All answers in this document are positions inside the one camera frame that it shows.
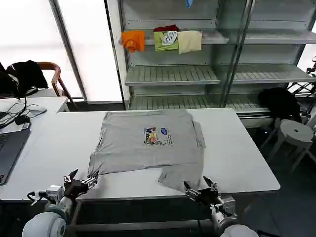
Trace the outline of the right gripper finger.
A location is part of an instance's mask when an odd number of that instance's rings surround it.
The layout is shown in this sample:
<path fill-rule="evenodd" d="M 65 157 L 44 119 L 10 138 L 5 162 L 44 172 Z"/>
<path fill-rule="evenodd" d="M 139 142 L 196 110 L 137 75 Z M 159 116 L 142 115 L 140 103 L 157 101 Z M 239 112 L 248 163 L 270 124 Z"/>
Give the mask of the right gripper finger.
<path fill-rule="evenodd" d="M 203 178 L 204 178 L 206 184 L 208 185 L 207 188 L 204 188 L 205 190 L 210 190 L 212 192 L 217 192 L 218 191 L 216 182 L 213 182 L 211 179 L 209 179 L 209 178 L 207 178 L 205 176 L 203 176 Z"/>
<path fill-rule="evenodd" d="M 183 181 L 183 184 L 185 186 L 185 195 L 189 198 L 196 198 L 200 195 L 200 192 L 199 191 L 196 191 L 196 190 L 193 190 L 191 188 L 191 186 L 186 182 L 186 181 Z"/>

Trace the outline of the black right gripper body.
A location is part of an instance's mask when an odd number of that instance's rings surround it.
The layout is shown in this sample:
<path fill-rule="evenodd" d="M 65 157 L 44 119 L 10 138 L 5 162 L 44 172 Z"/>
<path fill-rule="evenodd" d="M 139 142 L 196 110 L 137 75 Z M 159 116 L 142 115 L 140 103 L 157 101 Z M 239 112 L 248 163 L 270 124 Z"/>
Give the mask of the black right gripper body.
<path fill-rule="evenodd" d="M 199 195 L 197 197 L 197 202 L 202 203 L 203 205 L 215 205 L 219 204 L 218 200 L 218 190 L 212 188 L 204 188 L 198 190 Z"/>

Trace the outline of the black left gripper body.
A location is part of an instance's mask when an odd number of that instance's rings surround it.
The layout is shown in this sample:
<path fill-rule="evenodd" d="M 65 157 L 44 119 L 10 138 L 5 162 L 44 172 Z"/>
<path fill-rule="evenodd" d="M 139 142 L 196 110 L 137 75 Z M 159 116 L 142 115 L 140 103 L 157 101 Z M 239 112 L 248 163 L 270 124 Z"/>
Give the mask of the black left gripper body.
<path fill-rule="evenodd" d="M 71 182 L 64 183 L 64 196 L 68 198 L 77 198 L 82 194 L 87 193 L 87 184 L 82 180 L 71 180 Z"/>

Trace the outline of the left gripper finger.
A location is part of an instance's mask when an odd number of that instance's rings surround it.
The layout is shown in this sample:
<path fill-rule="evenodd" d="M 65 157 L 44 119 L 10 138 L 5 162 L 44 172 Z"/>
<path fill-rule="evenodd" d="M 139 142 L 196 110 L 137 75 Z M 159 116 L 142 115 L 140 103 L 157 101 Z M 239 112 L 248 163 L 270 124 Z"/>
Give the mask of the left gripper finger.
<path fill-rule="evenodd" d="M 81 183 L 87 190 L 92 189 L 93 187 L 96 186 L 98 182 L 98 175 L 99 175 L 99 171 L 97 170 L 92 174 L 91 177 L 83 180 Z"/>
<path fill-rule="evenodd" d="M 70 174 L 64 176 L 64 183 L 71 183 L 74 177 L 76 176 L 78 169 L 70 172 Z"/>

